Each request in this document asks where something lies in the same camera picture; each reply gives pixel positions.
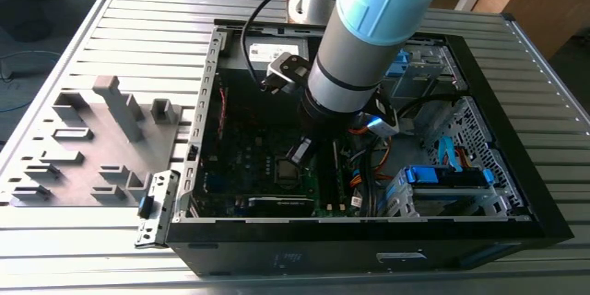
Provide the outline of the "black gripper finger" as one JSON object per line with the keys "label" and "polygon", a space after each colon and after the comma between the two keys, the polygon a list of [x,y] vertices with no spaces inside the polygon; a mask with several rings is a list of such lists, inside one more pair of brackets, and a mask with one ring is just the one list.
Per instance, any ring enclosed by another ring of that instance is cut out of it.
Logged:
{"label": "black gripper finger", "polygon": [[300,163],[304,154],[306,154],[306,139],[302,138],[287,152],[287,159],[291,163]]}
{"label": "black gripper finger", "polygon": [[302,137],[296,150],[299,164],[308,164],[318,151],[318,141],[310,137]]}

